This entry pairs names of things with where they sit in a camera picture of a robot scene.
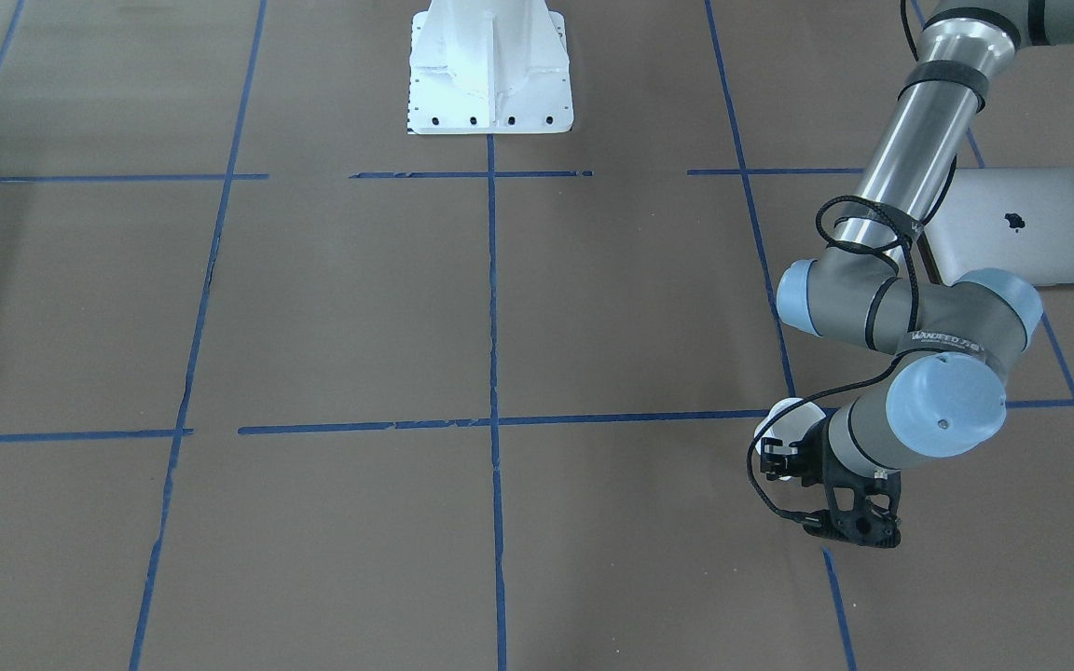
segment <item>black cable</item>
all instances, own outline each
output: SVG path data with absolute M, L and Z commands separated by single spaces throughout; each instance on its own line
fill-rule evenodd
M 902 4 L 901 5 L 902 30 L 906 31 L 906 44 L 909 44 L 909 47 L 911 47 L 911 54 L 914 55 L 914 60 L 915 62 L 917 62 L 917 45 L 914 44 L 914 33 L 911 31 L 911 27 L 909 27 L 909 12 L 906 10 L 906 4 L 909 4 L 909 0 L 902 0 L 901 4 Z
M 765 493 L 765 490 L 761 488 L 761 485 L 759 485 L 757 481 L 757 477 L 755 477 L 754 475 L 753 453 L 757 451 L 757 442 L 761 441 L 761 438 L 765 437 L 765 434 L 768 433 L 768 429 L 770 429 L 772 425 L 777 424 L 777 421 L 781 420 L 781 418 L 788 415 L 793 411 L 796 411 L 796 409 L 807 404 L 813 404 L 815 403 L 815 400 L 827 398 L 827 396 L 843 394 L 843 392 L 854 392 L 857 390 L 862 390 L 862 388 L 876 385 L 879 382 L 886 381 L 886 379 L 889 378 L 895 370 L 898 370 L 898 365 L 901 364 L 903 358 L 913 355 L 913 353 L 915 352 L 941 352 L 941 351 L 943 350 L 937 350 L 934 348 L 915 348 L 912 350 L 899 352 L 898 355 L 896 355 L 894 360 L 889 362 L 889 366 L 887 366 L 887 368 L 885 370 L 882 370 L 880 374 L 874 375 L 874 377 L 869 379 L 861 379 L 860 382 L 853 382 L 851 385 L 836 386 L 831 388 L 831 390 L 818 392 L 817 394 L 811 394 L 807 396 L 807 398 L 804 399 L 795 400 L 795 403 L 789 404 L 789 407 L 783 409 L 783 411 L 780 411 L 775 415 L 773 415 L 771 420 L 769 420 L 767 424 L 765 424 L 765 426 L 761 426 L 758 433 L 753 437 L 752 444 L 749 446 L 749 454 L 746 454 L 745 456 L 745 470 L 746 475 L 749 475 L 749 483 L 753 485 L 753 488 L 755 492 L 757 492 L 757 496 L 759 497 L 759 499 L 761 499 L 761 501 L 764 501 L 765 505 L 768 507 L 768 509 L 773 511 L 774 514 L 780 515 L 780 517 L 783 517 L 785 520 L 802 523 L 806 521 L 806 519 L 810 517 L 809 512 L 802 512 L 800 510 L 782 510 L 779 506 L 773 505 L 773 501 L 768 497 L 768 494 Z
M 908 0 L 900 0 L 899 5 L 900 5 L 899 9 L 902 20 L 902 30 L 904 33 L 906 33 L 906 44 L 909 46 L 909 50 L 911 50 L 911 55 L 914 56 L 915 62 L 917 62 L 919 60 L 919 53 L 917 53 L 917 44 L 914 42 L 914 33 L 911 30 L 911 25 L 909 25 L 909 12 L 906 8 Z M 941 191 L 939 191 L 939 196 L 934 201 L 932 207 L 930 207 L 930 211 L 928 213 L 928 215 L 923 217 L 923 219 L 919 221 L 919 223 L 924 227 L 924 229 L 926 225 L 930 223 L 930 220 L 933 220 L 934 216 L 939 211 L 939 208 L 943 206 L 943 200 L 946 200 L 947 191 L 950 191 L 952 179 L 955 179 L 956 177 L 956 169 L 958 167 L 958 162 L 959 162 L 959 157 L 954 157 L 950 159 L 950 166 L 949 169 L 947 169 L 947 177 L 946 179 L 943 179 L 943 188 Z M 839 203 L 857 203 L 859 205 L 862 205 L 862 207 L 872 209 L 872 211 L 876 214 L 877 217 L 881 217 L 880 220 L 881 223 L 886 224 L 894 232 L 894 242 L 887 245 L 882 245 L 881 247 L 865 247 L 862 245 L 852 245 L 848 243 L 837 240 L 836 237 L 831 236 L 831 234 L 827 233 L 827 230 L 823 228 L 823 216 L 824 214 L 827 214 L 827 209 L 834 207 L 834 205 Z M 899 229 L 898 223 L 896 223 L 896 221 L 892 220 L 889 214 L 884 211 L 884 208 L 879 203 L 874 203 L 873 201 L 860 199 L 860 196 L 857 195 L 840 195 L 838 196 L 838 199 L 831 199 L 830 201 L 825 203 L 823 207 L 818 208 L 818 213 L 815 216 L 815 229 L 818 230 L 818 235 L 822 236 L 823 239 L 826 240 L 828 245 L 837 247 L 843 251 L 848 251 L 848 253 L 852 254 L 871 254 L 884 258 L 886 251 L 894 250 L 894 248 L 901 248 L 902 259 L 904 264 L 906 264 L 909 291 L 911 292 L 911 309 L 909 309 L 908 331 L 914 331 L 917 327 L 917 313 L 919 313 L 920 297 L 919 297 L 919 288 L 917 288 L 917 273 L 914 271 L 914 257 L 911 253 L 912 242 L 911 238 L 909 238 L 908 235 L 904 234 L 901 229 Z M 917 348 L 899 352 L 898 355 L 892 358 L 892 361 L 889 362 L 889 365 L 886 367 L 886 369 L 877 375 L 874 375 L 874 377 L 869 379 L 861 379 L 860 382 L 853 382 L 851 385 L 836 386 L 832 388 L 832 390 L 818 392 L 817 394 L 811 394 L 807 396 L 807 398 L 804 399 L 796 400 L 796 403 L 789 404 L 789 407 L 783 409 L 783 411 L 780 411 L 775 413 L 775 415 L 771 417 L 770 420 L 768 420 L 767 423 L 765 423 L 765 426 L 761 426 L 758 433 L 753 437 L 753 441 L 750 442 L 749 446 L 749 454 L 746 454 L 745 456 L 745 470 L 746 475 L 749 475 L 749 483 L 753 485 L 753 488 L 755 492 L 757 492 L 757 496 L 759 497 L 759 499 L 761 499 L 761 501 L 764 501 L 765 505 L 768 507 L 768 509 L 773 511 L 774 514 L 780 515 L 780 517 L 798 523 L 806 523 L 806 522 L 818 523 L 817 519 L 815 519 L 814 515 L 809 512 L 802 512 L 797 510 L 783 510 L 779 506 L 773 505 L 773 501 L 768 497 L 768 494 L 766 494 L 765 490 L 763 490 L 761 485 L 759 485 L 757 477 L 755 477 L 753 471 L 753 454 L 755 453 L 755 451 L 757 451 L 758 442 L 761 441 L 761 438 L 765 437 L 765 434 L 768 433 L 768 429 L 770 429 L 772 425 L 777 424 L 777 421 L 781 420 L 781 418 L 792 413 L 793 411 L 796 411 L 796 409 L 807 404 L 814 403 L 814 400 L 827 398 L 827 396 L 831 396 L 834 394 L 843 394 L 843 392 L 854 392 L 857 390 L 862 390 L 862 388 L 866 386 L 876 385 L 879 382 L 886 381 L 886 379 L 888 379 L 890 375 L 894 374 L 895 370 L 898 370 L 898 366 L 901 364 L 903 358 L 912 355 L 912 353 L 915 352 L 939 352 L 939 351 L 942 350 L 937 350 L 932 348 Z
M 827 214 L 828 209 L 831 209 L 832 207 L 834 207 L 834 205 L 839 203 L 856 203 L 858 205 L 861 205 L 861 207 L 871 209 L 871 211 L 876 214 L 877 217 L 881 217 L 881 223 L 889 227 L 889 229 L 894 232 L 894 240 L 887 245 L 882 245 L 880 247 L 865 247 L 862 245 L 853 245 L 852 243 L 837 240 L 836 237 L 832 237 L 831 234 L 827 233 L 827 230 L 823 228 L 823 216 L 824 214 Z M 823 239 L 826 240 L 828 245 L 837 247 L 843 251 L 848 251 L 848 253 L 852 254 L 883 256 L 884 253 L 886 253 L 886 251 L 894 250 L 894 248 L 901 248 L 902 260 L 904 264 L 906 264 L 909 290 L 911 290 L 911 309 L 909 309 L 908 331 L 914 331 L 917 327 L 917 311 L 919 311 L 920 296 L 919 296 L 919 289 L 917 289 L 917 273 L 914 271 L 914 257 L 911 254 L 911 245 L 912 245 L 911 238 L 909 238 L 908 235 L 904 234 L 903 230 L 898 224 L 898 222 L 892 220 L 892 217 L 889 216 L 889 213 L 887 213 L 881 206 L 881 204 L 874 203 L 873 201 L 869 201 L 867 199 L 860 199 L 859 195 L 839 195 L 837 196 L 837 199 L 831 199 L 830 201 L 824 203 L 823 207 L 818 208 L 818 211 L 815 213 L 815 230 L 818 230 L 818 235 L 822 236 Z M 899 352 L 898 355 L 896 355 L 894 360 L 889 362 L 889 366 L 887 366 L 886 369 L 883 370 L 882 373 L 874 375 L 874 377 L 869 379 L 861 379 L 860 382 L 853 382 L 851 385 L 836 386 L 832 388 L 832 390 L 827 390 L 824 392 L 817 392 L 816 394 L 811 394 L 807 396 L 806 399 L 796 400 L 796 403 L 789 404 L 789 407 L 783 409 L 783 411 L 780 411 L 775 413 L 775 415 L 771 417 L 770 420 L 767 423 L 765 423 L 765 426 L 763 426 L 763 428 L 760 428 L 758 433 L 753 437 L 753 441 L 750 442 L 749 444 L 749 454 L 745 455 L 745 471 L 746 475 L 749 476 L 749 483 L 753 485 L 754 491 L 757 492 L 757 496 L 759 497 L 759 499 L 761 499 L 764 505 L 766 505 L 768 509 L 773 511 L 774 514 L 779 515 L 779 517 L 797 522 L 800 524 L 807 522 L 817 524 L 818 519 L 815 519 L 813 513 L 802 512 L 798 510 L 781 509 L 772 501 L 772 499 L 768 497 L 768 494 L 765 493 L 765 490 L 761 488 L 761 485 L 759 485 L 757 477 L 755 477 L 753 471 L 753 453 L 757 451 L 758 442 L 761 441 L 761 438 L 765 437 L 767 431 L 770 429 L 772 425 L 777 424 L 777 421 L 781 420 L 781 418 L 787 415 L 788 413 L 792 413 L 795 409 L 800 408 L 806 404 L 814 403 L 814 400 L 827 398 L 827 396 L 830 395 L 843 394 L 843 392 L 853 392 L 856 390 L 862 390 L 862 388 L 866 386 L 876 385 L 879 382 L 883 382 L 884 379 L 889 378 L 895 370 L 898 370 L 898 366 L 901 364 L 904 356 L 912 355 L 912 353 L 914 352 L 921 352 L 921 351 L 937 352 L 939 350 L 934 350 L 931 348 L 919 348 L 919 349 L 912 349 Z
M 923 217 L 921 225 L 926 229 L 930 224 L 930 220 L 933 220 L 934 214 L 939 211 L 939 208 L 943 206 L 943 199 L 946 199 L 947 191 L 950 191 L 950 180 L 956 178 L 956 166 L 959 165 L 959 157 L 950 158 L 950 166 L 947 169 L 947 178 L 943 179 L 943 191 L 939 191 L 939 196 L 934 201 L 934 205 L 930 205 L 930 211 L 927 216 Z

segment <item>black velcro strap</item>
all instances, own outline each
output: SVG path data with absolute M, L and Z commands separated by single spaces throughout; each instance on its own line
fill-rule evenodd
M 931 27 L 939 21 L 946 20 L 946 18 L 975 18 L 977 21 L 985 21 L 988 25 L 996 26 L 998 30 L 1010 35 L 1011 41 L 1014 42 L 1014 49 L 1021 49 L 1021 31 L 1018 30 L 1018 26 L 1014 25 L 1014 21 L 1011 21 L 1010 18 L 1003 17 L 1002 14 L 992 10 L 982 10 L 979 8 L 950 9 L 946 12 L 939 12 L 935 16 L 930 17 L 930 20 L 926 21 L 925 27 Z
M 1033 46 L 1049 46 L 1047 39 L 1047 0 L 1030 0 L 1030 14 L 1027 16 L 1027 29 L 1030 30 L 1030 43 Z
M 914 68 L 914 72 L 906 77 L 906 85 L 902 86 L 902 93 L 915 84 L 923 82 L 954 82 L 960 86 L 967 86 L 976 94 L 977 107 L 979 112 L 985 108 L 985 99 L 988 97 L 988 77 L 985 73 L 972 65 L 966 65 L 958 60 L 928 60 Z
M 916 218 L 909 216 L 906 213 L 903 213 L 902 209 L 892 207 L 892 205 L 887 203 L 877 203 L 877 207 L 886 211 L 887 216 L 891 218 L 894 223 L 898 224 L 899 229 L 902 230 L 902 233 L 908 234 L 908 237 L 911 238 L 912 243 L 923 236 L 923 225 L 916 220 Z M 879 216 L 877 213 L 874 213 L 872 209 L 865 207 L 865 205 L 857 203 L 848 203 L 847 207 L 844 208 L 844 213 L 841 214 L 839 220 L 836 221 L 836 224 L 847 221 L 850 218 L 866 218 L 869 221 L 875 221 L 881 224 L 886 223 L 881 221 L 881 216 Z

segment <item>blue joint cap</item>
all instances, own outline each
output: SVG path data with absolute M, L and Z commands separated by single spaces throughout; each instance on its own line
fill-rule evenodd
M 1039 329 L 1039 322 L 1043 319 L 1043 301 L 1039 297 L 1039 292 L 1026 279 L 996 267 L 969 272 L 960 277 L 956 285 L 962 285 L 964 281 L 983 286 L 989 292 L 997 293 L 997 297 L 1004 301 L 1018 315 L 1022 326 L 1027 327 L 1027 347 L 1022 348 L 1022 351 L 1030 349 L 1031 341 L 1035 339 L 1035 329 Z
M 794 262 L 784 275 L 781 275 L 781 281 L 777 285 L 777 315 L 789 326 L 818 336 L 814 322 L 810 321 L 810 300 L 807 296 L 810 267 L 814 263 L 814 259 Z
M 1005 386 L 988 365 L 958 352 L 913 362 L 886 395 L 886 418 L 899 441 L 932 458 L 960 455 L 1005 424 Z

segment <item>cable strap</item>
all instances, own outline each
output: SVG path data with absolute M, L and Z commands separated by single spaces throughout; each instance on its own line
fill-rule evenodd
M 914 72 L 906 77 L 906 85 L 902 86 L 898 98 L 901 98 L 906 90 L 915 84 L 923 82 L 954 82 L 976 94 L 976 111 L 985 108 L 985 99 L 988 97 L 988 77 L 985 73 L 972 65 L 966 65 L 958 60 L 926 60 L 914 68 Z
M 909 237 L 909 240 L 913 243 L 923 236 L 923 225 L 920 222 L 917 221 L 916 218 L 909 216 L 909 214 L 903 211 L 903 209 L 892 207 L 889 203 L 874 203 L 873 205 L 876 208 L 870 208 L 869 205 L 850 202 L 847 207 L 844 207 L 844 211 L 840 214 L 838 220 L 836 220 L 836 224 L 839 225 L 840 223 L 850 220 L 850 218 L 866 218 L 869 221 L 887 223 L 882 221 L 882 216 L 879 214 L 880 209 L 884 209 L 884 213 L 889 216 L 888 218 L 890 218 L 895 224 L 898 224 L 902 232 L 908 233 L 906 237 Z

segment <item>brown floor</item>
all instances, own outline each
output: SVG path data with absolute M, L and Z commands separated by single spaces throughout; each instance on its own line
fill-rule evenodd
M 765 408 L 886 364 L 765 283 L 896 5 L 555 0 L 575 131 L 494 141 L 405 133 L 423 9 L 0 0 L 0 668 L 1074 668 L 1074 288 L 898 551 L 743 481 Z M 1074 46 L 973 129 L 1074 166 Z

